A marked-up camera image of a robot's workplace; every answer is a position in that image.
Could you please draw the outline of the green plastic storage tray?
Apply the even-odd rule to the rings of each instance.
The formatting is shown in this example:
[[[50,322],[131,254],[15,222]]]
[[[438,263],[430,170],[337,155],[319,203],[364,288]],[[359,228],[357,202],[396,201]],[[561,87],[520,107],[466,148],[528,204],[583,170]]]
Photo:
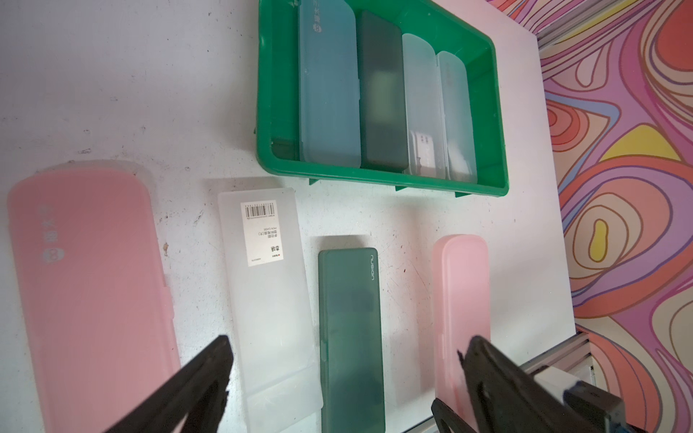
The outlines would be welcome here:
[[[462,197],[503,197],[510,187],[496,47],[485,33],[433,1],[350,1],[353,14],[363,11],[394,23],[406,34],[429,43],[435,52],[456,55],[466,66],[476,147],[476,183],[437,180],[303,162],[300,158],[299,4],[262,1],[258,5],[258,89],[256,153],[274,175],[341,180],[395,189],[449,191]]]

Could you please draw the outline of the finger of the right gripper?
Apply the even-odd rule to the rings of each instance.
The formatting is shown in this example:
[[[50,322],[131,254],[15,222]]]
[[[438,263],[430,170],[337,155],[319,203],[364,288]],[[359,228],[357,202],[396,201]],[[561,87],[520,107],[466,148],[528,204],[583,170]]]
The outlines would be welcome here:
[[[439,398],[431,404],[431,412],[440,433],[476,433],[465,420]]]

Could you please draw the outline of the clear rectangular pencil case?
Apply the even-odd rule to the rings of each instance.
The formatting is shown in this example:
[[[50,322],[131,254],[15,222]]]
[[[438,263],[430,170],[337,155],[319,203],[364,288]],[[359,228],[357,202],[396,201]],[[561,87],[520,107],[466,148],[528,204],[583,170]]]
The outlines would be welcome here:
[[[223,192],[218,209],[247,429],[280,432],[323,405],[295,192]]]

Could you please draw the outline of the translucent white pencil case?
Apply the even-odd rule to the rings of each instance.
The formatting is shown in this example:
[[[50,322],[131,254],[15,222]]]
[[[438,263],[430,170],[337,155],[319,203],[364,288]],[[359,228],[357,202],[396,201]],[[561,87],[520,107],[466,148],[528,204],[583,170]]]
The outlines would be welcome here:
[[[410,173],[445,179],[444,123],[436,53],[414,34],[402,36]]]
[[[450,52],[439,52],[448,172],[451,180],[476,184],[476,147],[473,133],[467,69]]]

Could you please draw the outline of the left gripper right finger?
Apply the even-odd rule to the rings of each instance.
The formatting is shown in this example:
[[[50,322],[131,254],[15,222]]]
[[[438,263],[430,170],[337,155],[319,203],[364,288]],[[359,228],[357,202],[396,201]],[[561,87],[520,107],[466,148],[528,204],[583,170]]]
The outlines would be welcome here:
[[[480,432],[594,432],[488,340],[458,355]]]

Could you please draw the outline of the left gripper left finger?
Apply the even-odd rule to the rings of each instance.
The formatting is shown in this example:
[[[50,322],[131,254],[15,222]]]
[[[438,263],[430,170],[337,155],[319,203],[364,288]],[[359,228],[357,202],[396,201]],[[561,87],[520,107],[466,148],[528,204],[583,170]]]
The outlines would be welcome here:
[[[230,340],[220,335],[109,431],[218,431],[233,364]]]

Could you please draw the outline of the dark green translucent pencil case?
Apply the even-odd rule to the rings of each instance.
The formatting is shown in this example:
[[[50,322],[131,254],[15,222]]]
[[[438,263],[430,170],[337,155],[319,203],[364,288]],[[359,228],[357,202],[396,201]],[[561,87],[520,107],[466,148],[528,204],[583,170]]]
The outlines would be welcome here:
[[[409,167],[402,31],[369,11],[357,16],[362,166]]]

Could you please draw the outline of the teal pencil case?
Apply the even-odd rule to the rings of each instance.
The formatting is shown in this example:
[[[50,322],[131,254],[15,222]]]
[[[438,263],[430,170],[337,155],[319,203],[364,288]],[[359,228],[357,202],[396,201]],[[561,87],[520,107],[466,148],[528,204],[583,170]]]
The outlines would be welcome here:
[[[361,165],[357,25],[344,1],[299,6],[300,143],[305,162]]]

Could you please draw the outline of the pink pencil case with sticker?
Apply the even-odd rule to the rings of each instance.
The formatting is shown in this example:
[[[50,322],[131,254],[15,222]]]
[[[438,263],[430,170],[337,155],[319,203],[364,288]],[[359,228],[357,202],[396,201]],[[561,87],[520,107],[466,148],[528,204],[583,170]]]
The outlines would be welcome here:
[[[458,355],[475,336],[491,337],[487,243],[480,236],[444,236],[432,257],[435,395],[477,429]]]

